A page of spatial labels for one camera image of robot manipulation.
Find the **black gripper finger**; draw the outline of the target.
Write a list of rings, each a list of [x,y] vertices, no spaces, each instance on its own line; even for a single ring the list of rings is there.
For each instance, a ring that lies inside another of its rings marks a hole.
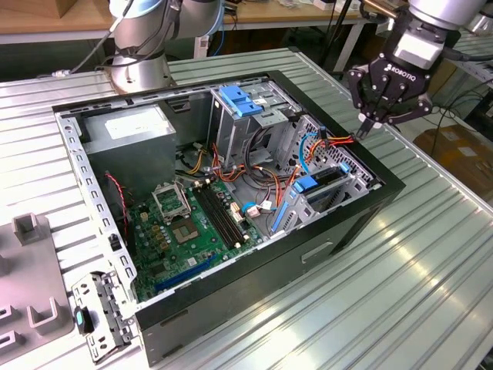
[[[421,94],[406,102],[394,104],[392,107],[382,106],[371,117],[373,128],[379,129],[383,124],[396,126],[431,113],[431,99],[428,94]]]
[[[368,101],[364,96],[363,80],[368,74],[368,66],[355,66],[348,71],[348,84],[354,107],[359,111],[361,125],[355,136],[365,138],[372,128],[372,120],[368,117]]]

